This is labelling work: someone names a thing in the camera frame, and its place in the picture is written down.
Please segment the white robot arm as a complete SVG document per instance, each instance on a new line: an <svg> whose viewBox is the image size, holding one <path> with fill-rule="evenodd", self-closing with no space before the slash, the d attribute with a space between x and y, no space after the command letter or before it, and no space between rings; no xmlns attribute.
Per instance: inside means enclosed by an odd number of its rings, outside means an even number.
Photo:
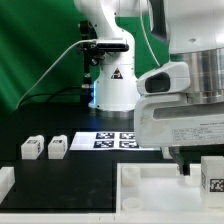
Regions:
<svg viewBox="0 0 224 224"><path fill-rule="evenodd" d="M182 174L202 155L224 147L224 0L73 0L97 38L100 65L91 109L133 114L137 143L170 152ZM169 60L136 77L133 36L115 20L150 18L150 31L169 46Z"/></svg>

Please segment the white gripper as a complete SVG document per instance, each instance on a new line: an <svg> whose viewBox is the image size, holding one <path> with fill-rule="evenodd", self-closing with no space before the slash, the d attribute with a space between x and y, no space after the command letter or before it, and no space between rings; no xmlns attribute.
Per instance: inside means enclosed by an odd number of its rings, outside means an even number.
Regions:
<svg viewBox="0 0 224 224"><path fill-rule="evenodd" d="M190 165L177 146L224 144L224 103L190 105L181 94L142 96L134 132L142 148L170 147L180 174L189 176Z"/></svg>

